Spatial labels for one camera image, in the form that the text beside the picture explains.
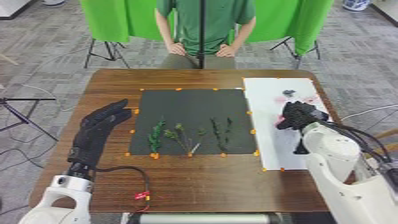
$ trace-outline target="white paper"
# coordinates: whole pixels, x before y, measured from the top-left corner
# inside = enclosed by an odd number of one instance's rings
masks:
[[[284,96],[284,90],[295,90],[293,97]],[[327,112],[312,80],[305,78],[245,78],[245,97],[252,111],[263,167],[266,170],[280,170],[280,168],[302,170],[305,169],[305,155],[293,154],[300,133],[291,129],[277,130],[275,123],[288,102],[302,101]]]

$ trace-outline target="person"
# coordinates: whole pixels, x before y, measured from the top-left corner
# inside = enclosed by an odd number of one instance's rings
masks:
[[[176,9],[177,30],[172,37],[169,14]],[[169,56],[163,69],[197,69],[199,51],[199,10],[201,0],[158,0],[156,24],[165,42]],[[204,68],[234,69],[234,54],[256,26],[256,9],[252,0],[206,0],[206,32],[204,32]],[[240,32],[231,45],[229,33],[240,24]]]

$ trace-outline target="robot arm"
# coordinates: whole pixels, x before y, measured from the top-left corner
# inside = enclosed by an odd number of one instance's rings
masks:
[[[71,162],[69,170],[64,175],[53,177],[41,202],[25,215],[19,224],[90,223],[89,203],[94,185],[90,171],[96,170],[112,129],[131,117],[131,110],[124,109],[126,105],[128,100],[122,100],[85,116],[67,157],[67,162]],[[74,209],[53,206],[55,201],[65,197],[74,200]]]
[[[396,186],[382,175],[387,172],[384,169],[369,170],[357,142],[325,125],[327,117],[320,115],[311,105],[288,103],[286,120],[277,128],[293,128],[302,132],[307,170],[334,219],[339,224],[398,223]],[[392,164],[391,161],[380,167],[392,167]],[[368,178],[348,185],[344,181],[355,166],[368,171]]]

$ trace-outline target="green shirt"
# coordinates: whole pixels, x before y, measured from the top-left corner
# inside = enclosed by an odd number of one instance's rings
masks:
[[[190,55],[199,51],[199,0],[158,0],[158,12],[169,16],[172,8],[177,12],[177,33],[174,41],[183,43]],[[206,0],[206,35],[204,54],[215,54],[220,44],[227,42],[234,24],[247,24],[254,18],[252,0]]]

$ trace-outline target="green backdrop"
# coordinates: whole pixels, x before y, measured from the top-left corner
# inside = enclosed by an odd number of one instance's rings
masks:
[[[80,2],[94,39],[128,42],[129,36],[137,36],[161,40],[154,21],[156,0]],[[256,0],[257,25],[247,42],[291,36],[295,52],[304,55],[320,34],[332,2],[334,0]]]

